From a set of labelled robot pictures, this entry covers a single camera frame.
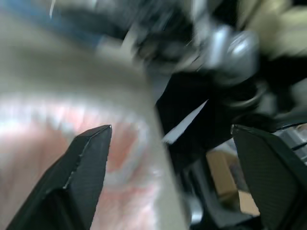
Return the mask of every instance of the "cardboard box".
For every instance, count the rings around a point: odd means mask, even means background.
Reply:
[[[206,157],[221,202],[226,206],[239,207],[243,213],[259,215],[245,185],[238,157],[222,150],[208,152]]]

